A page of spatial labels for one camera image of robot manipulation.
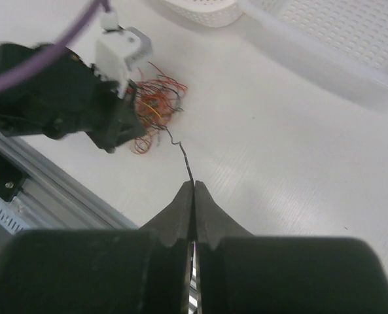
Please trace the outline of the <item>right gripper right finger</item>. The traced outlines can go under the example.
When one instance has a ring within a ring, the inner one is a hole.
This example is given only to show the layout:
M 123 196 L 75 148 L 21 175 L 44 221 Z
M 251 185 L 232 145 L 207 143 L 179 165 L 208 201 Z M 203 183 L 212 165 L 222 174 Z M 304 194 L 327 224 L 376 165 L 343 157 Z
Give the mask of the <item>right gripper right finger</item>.
M 216 249 L 227 237 L 253 237 L 215 202 L 204 182 L 196 181 L 194 196 L 198 243 Z

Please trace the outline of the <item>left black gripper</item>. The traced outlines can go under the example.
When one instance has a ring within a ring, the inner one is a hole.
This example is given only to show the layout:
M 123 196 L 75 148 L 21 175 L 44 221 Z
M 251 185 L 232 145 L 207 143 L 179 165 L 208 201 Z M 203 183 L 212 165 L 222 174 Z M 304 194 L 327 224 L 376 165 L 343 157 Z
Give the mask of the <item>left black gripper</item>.
M 112 153 L 147 132 L 136 113 L 136 96 L 134 81 L 121 85 L 105 78 L 67 50 L 39 74 L 0 92 L 0 133 L 59 140 L 84 132 Z

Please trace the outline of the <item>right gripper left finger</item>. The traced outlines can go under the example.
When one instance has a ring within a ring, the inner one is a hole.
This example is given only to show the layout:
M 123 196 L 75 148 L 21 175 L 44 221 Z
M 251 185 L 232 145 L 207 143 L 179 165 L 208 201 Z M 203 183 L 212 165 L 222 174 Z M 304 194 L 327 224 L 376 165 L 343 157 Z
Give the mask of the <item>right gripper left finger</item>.
M 193 201 L 193 187 L 184 182 L 174 199 L 157 215 L 139 228 L 153 232 L 166 247 L 172 247 L 179 239 L 188 239 Z

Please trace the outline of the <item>red orange wire ball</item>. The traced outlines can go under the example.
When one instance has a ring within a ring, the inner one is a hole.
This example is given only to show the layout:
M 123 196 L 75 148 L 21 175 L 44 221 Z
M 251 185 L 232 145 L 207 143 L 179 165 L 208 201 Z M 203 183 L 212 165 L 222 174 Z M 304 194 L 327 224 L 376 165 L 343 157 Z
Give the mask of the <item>red orange wire ball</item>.
M 183 99 L 188 86 L 168 75 L 151 61 L 147 72 L 139 71 L 136 82 L 135 111 L 145 129 L 145 134 L 131 141 L 134 154 L 146 154 L 153 145 L 160 144 L 160 134 L 179 113 L 183 112 Z

